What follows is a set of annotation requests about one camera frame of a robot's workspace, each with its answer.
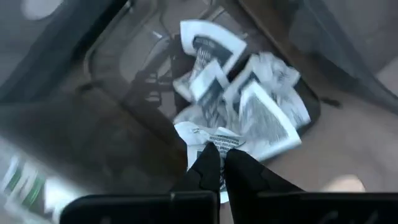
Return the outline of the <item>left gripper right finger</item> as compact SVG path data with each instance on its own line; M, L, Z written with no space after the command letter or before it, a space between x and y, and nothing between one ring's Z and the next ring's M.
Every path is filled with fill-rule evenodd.
M397 224L396 193L306 192L237 149L225 181L235 223Z

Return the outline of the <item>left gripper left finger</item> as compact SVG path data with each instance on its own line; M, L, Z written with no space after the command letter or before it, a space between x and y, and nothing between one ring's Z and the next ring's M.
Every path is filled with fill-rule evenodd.
M220 154L208 143L186 174L164 194L87 195L61 212L61 224L219 223Z

